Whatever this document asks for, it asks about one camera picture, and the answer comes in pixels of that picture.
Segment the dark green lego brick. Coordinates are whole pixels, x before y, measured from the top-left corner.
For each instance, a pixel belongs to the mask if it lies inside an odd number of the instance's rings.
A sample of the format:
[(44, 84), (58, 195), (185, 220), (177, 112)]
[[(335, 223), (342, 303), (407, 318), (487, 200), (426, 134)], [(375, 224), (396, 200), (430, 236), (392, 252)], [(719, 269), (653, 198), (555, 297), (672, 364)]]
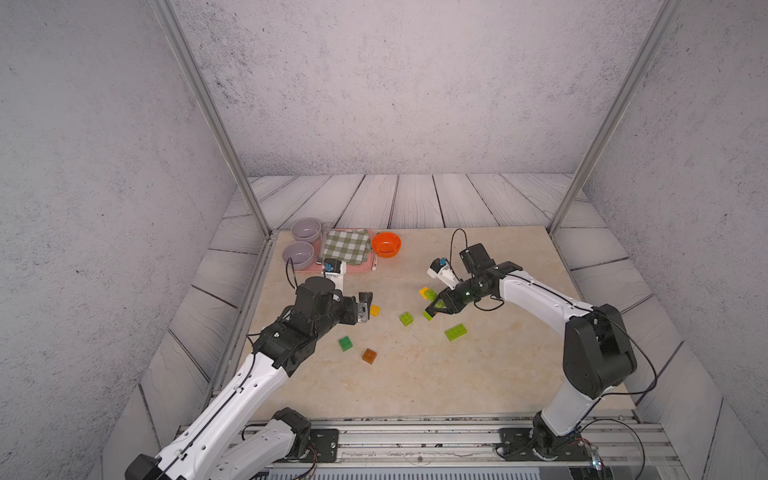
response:
[(339, 344), (339, 346), (340, 346), (340, 348), (341, 348), (341, 350), (343, 352), (346, 352), (346, 351), (348, 351), (348, 350), (353, 348), (353, 342), (351, 341), (351, 339), (348, 336), (345, 336), (345, 337), (341, 338), (338, 341), (338, 344)]

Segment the brown lego brick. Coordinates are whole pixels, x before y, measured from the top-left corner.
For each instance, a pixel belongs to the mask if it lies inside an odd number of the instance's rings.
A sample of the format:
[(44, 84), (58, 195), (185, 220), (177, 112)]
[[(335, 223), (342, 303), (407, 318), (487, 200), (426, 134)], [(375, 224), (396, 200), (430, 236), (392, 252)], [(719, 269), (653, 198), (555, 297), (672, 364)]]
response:
[(372, 365), (375, 362), (376, 358), (377, 358), (377, 352), (371, 349), (366, 349), (361, 356), (361, 359), (370, 365)]

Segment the long lime lego plate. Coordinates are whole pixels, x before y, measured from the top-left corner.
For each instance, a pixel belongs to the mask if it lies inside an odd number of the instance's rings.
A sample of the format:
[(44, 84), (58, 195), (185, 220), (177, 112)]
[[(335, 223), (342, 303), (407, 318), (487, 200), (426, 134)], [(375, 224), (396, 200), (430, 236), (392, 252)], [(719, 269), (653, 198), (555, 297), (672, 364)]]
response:
[(455, 341), (458, 338), (466, 335), (467, 333), (468, 333), (467, 328), (461, 323), (444, 331), (444, 334), (449, 341)]

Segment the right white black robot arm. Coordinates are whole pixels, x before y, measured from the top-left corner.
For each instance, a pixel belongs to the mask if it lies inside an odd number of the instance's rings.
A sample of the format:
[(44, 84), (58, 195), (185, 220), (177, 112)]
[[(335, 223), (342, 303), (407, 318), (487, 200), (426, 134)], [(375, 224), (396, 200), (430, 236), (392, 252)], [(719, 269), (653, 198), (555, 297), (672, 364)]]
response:
[(565, 380), (550, 404), (533, 419), (533, 449), (542, 457), (577, 436), (577, 428), (595, 405), (637, 369), (632, 341), (619, 311), (594, 306), (541, 283), (521, 266), (495, 262), (481, 244), (460, 252), (469, 278), (456, 276), (446, 258), (434, 259), (428, 275), (445, 288), (425, 309), (429, 317), (455, 315), (488, 297), (511, 303), (550, 326), (563, 338)]

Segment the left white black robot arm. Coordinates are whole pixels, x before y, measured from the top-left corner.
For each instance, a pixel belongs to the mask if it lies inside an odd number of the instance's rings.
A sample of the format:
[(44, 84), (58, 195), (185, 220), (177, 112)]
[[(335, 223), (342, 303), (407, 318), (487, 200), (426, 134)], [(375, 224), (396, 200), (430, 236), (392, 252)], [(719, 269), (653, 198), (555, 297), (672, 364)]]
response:
[(338, 324), (369, 320), (372, 301), (372, 293), (346, 296), (322, 276), (298, 285), (294, 303), (257, 334), (251, 354), (221, 393), (156, 456), (138, 455), (126, 478), (250, 479), (276, 461), (301, 457), (311, 423), (291, 408), (278, 411), (249, 439), (240, 444), (234, 440), (325, 334)]

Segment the small lime lego brick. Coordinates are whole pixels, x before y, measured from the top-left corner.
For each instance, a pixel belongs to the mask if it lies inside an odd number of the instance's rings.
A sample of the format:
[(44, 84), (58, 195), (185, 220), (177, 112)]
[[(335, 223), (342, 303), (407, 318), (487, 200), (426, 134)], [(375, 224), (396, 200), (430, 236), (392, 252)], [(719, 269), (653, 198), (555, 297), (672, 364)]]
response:
[(399, 320), (404, 326), (408, 326), (414, 322), (414, 318), (409, 312), (402, 313), (399, 316)]

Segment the green checkered cloth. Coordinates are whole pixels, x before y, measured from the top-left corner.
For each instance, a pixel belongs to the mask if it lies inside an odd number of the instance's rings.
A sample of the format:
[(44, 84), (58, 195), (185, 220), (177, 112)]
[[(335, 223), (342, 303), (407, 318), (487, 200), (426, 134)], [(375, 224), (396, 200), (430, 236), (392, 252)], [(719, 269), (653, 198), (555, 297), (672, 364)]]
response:
[(339, 260), (348, 265), (362, 265), (372, 250), (371, 234), (366, 229), (331, 230), (326, 236), (319, 258)]

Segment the front lavender bowl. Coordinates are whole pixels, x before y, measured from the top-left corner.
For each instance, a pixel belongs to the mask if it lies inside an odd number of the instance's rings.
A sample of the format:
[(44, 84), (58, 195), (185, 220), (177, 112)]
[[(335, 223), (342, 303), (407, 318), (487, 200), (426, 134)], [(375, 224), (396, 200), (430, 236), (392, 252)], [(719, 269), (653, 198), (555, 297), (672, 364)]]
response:
[(296, 271), (306, 270), (316, 262), (315, 248), (309, 242), (295, 241), (283, 249), (282, 259)]

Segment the lavender bowl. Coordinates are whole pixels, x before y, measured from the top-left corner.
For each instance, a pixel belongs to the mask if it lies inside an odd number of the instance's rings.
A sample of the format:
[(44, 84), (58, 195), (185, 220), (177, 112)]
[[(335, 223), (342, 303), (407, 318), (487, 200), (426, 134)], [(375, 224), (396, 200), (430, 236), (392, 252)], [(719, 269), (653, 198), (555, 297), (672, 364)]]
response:
[(296, 271), (306, 270), (316, 262), (315, 248), (309, 242), (295, 241), (283, 249), (282, 259)]
[(300, 218), (291, 226), (291, 234), (296, 241), (313, 243), (321, 237), (322, 226), (317, 218)]

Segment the orange bowl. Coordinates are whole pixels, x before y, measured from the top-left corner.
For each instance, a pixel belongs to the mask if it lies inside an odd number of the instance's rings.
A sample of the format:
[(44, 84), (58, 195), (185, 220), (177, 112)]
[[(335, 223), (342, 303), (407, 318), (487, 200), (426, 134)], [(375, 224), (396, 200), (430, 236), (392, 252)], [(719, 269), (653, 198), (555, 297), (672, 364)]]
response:
[(394, 257), (401, 247), (401, 238), (393, 232), (379, 232), (372, 239), (373, 251), (381, 258)]

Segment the rear lavender bowl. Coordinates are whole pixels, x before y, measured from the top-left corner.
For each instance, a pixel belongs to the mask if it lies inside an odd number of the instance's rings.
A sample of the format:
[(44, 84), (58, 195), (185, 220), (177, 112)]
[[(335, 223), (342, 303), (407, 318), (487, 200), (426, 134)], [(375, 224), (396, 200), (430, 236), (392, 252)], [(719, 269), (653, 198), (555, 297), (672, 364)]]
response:
[(300, 218), (291, 226), (291, 234), (296, 241), (313, 243), (321, 237), (322, 226), (317, 218)]

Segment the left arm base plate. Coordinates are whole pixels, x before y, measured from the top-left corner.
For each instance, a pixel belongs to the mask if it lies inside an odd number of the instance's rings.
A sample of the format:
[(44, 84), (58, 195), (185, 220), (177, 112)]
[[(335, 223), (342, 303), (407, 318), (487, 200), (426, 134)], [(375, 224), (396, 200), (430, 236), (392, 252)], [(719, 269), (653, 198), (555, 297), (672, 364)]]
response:
[(300, 433), (281, 463), (335, 463), (339, 449), (338, 429), (312, 428)]

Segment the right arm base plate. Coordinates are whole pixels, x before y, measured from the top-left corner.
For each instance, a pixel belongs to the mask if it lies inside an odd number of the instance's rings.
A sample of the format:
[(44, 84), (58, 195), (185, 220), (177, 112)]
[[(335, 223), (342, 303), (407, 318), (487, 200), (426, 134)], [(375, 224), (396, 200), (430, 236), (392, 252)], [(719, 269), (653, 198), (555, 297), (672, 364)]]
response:
[(586, 445), (573, 435), (542, 440), (532, 428), (502, 428), (494, 451), (507, 462), (587, 462)]

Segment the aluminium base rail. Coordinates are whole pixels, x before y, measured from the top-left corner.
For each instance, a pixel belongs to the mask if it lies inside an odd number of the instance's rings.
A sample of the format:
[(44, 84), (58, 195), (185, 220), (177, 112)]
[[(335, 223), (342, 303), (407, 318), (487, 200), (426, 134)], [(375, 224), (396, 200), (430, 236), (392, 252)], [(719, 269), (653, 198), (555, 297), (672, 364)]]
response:
[(625, 411), (587, 418), (576, 438), (587, 462), (507, 462), (496, 455), (502, 428), (531, 428), (528, 416), (363, 418), (316, 421), (338, 429), (335, 463), (277, 463), (259, 479), (685, 479), (658, 424)]

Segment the right aluminium frame post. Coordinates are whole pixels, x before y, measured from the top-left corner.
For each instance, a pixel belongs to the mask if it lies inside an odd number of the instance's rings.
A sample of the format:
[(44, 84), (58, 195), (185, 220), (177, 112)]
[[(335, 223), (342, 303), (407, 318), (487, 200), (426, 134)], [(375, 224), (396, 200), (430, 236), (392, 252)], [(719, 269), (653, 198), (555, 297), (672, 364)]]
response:
[(605, 147), (608, 145), (612, 134), (620, 124), (633, 95), (652, 66), (655, 56), (663, 45), (670, 28), (673, 26), (682, 4), (683, 1), (681, 0), (665, 0), (661, 3), (645, 39), (631, 62), (616, 95), (571, 177), (568, 188), (547, 226), (547, 232), (551, 238), (555, 236), (557, 230), (563, 225), (573, 203), (576, 201), (579, 191), (586, 184)]

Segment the aluminium frame post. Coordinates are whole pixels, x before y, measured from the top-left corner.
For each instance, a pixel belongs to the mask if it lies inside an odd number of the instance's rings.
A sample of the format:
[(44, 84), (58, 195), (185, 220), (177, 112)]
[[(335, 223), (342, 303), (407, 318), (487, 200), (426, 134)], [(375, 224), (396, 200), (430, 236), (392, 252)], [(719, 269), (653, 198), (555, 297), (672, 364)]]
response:
[(150, 5), (164, 31), (179, 67), (192, 89), (204, 119), (213, 134), (223, 159), (233, 176), (237, 188), (262, 235), (269, 237), (271, 229), (258, 204), (237, 151), (218, 112), (194, 54), (183, 32), (174, 7), (168, 0), (152, 0)]
[(683, 1), (681, 0), (665, 0), (661, 3), (645, 39), (631, 62), (616, 95), (571, 177), (568, 188), (547, 226), (547, 232), (551, 238), (555, 236), (557, 230), (563, 225), (573, 203), (576, 201), (579, 191), (586, 184), (605, 147), (608, 145), (612, 134), (620, 124), (633, 95), (652, 66), (655, 56), (663, 45), (670, 28), (673, 26), (682, 4)]

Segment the left aluminium frame post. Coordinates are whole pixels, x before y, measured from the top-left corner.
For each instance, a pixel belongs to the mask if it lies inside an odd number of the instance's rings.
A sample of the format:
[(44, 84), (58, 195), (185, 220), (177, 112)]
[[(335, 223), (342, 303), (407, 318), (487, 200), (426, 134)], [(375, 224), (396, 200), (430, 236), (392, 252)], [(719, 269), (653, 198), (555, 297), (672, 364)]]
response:
[(237, 151), (218, 112), (194, 54), (183, 32), (174, 7), (168, 0), (152, 0), (150, 5), (164, 31), (179, 67), (192, 89), (204, 119), (213, 134), (223, 159), (233, 176), (237, 188), (262, 235), (269, 237), (271, 229), (258, 204)]

